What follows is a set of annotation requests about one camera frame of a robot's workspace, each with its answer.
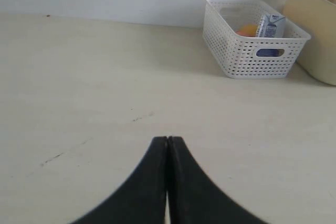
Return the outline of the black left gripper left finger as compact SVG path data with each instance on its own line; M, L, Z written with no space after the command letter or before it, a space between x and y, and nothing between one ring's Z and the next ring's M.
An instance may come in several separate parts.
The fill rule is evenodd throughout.
M167 137L154 137L124 183L73 223L165 223Z

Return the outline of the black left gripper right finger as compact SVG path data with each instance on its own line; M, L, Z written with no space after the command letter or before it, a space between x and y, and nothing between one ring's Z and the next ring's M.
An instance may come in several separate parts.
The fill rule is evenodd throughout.
M167 149L171 223L265 223L212 182L182 137L168 137Z

